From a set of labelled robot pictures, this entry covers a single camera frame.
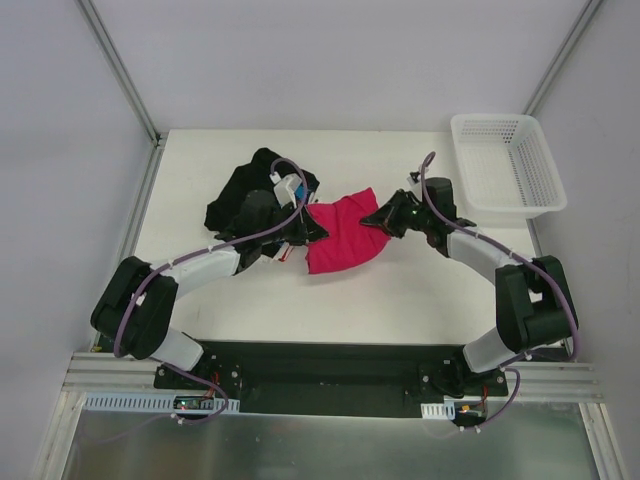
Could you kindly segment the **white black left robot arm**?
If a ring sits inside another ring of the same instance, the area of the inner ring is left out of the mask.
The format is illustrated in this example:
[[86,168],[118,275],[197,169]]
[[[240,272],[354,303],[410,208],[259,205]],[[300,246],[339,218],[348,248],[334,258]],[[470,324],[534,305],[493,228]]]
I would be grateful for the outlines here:
[[188,388],[204,387],[211,365],[205,347],[170,326],[177,300],[219,279],[251,267],[263,250],[281,243],[307,246],[329,237],[300,200],[254,190],[216,242],[174,260],[149,263],[136,256],[121,261],[100,297],[90,324],[114,341],[114,355],[154,359],[177,367]]

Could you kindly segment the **pink t shirt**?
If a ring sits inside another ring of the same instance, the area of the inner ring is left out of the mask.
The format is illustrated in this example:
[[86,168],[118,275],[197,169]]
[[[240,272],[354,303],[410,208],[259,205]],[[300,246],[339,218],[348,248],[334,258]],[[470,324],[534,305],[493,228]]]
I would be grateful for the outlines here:
[[333,203],[310,205],[308,212],[328,237],[309,244],[306,256],[309,273],[336,273],[358,267],[378,256],[391,237],[379,229],[360,224],[361,219],[378,208],[371,187]]

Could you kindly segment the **black t shirt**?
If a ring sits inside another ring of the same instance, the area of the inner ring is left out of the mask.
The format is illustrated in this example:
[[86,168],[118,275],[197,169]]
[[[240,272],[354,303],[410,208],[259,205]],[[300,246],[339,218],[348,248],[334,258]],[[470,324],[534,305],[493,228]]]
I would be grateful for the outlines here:
[[[281,177],[296,173],[302,179],[296,207],[281,207],[273,192],[269,175]],[[251,236],[270,229],[272,232],[257,239],[261,244],[279,243],[280,230],[304,208],[320,182],[304,169],[296,170],[281,155],[268,148],[260,148],[250,162],[234,169],[219,196],[206,207],[204,226],[221,240]]]

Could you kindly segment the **white red shirt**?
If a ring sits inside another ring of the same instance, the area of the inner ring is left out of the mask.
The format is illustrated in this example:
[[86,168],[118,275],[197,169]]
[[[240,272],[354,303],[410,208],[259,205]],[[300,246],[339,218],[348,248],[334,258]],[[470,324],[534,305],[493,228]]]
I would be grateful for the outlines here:
[[287,242],[282,242],[279,244],[272,244],[267,246],[263,250],[263,255],[270,262],[273,262],[273,261],[285,262],[293,250],[294,250],[293,245]]

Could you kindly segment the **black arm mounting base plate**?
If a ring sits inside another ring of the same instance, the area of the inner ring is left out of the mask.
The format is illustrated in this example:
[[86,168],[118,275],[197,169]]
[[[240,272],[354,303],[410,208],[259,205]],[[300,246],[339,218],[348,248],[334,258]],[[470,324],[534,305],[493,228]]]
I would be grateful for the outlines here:
[[502,399],[503,373],[473,374],[459,345],[206,341],[184,377],[161,364],[153,386],[227,395],[255,414],[416,418],[446,397]]

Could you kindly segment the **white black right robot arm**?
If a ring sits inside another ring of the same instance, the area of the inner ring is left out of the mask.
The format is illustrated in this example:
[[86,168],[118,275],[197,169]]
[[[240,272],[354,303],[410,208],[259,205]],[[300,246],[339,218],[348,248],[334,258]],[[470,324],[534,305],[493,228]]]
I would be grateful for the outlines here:
[[482,234],[458,215],[450,180],[428,178],[420,188],[420,195],[396,191],[360,224],[393,238],[402,238],[409,230],[420,232],[442,256],[466,265],[493,285],[495,326],[462,347],[458,364],[450,369],[457,392],[473,394],[484,385],[486,372],[541,346],[577,338],[579,324],[557,258],[528,259]]

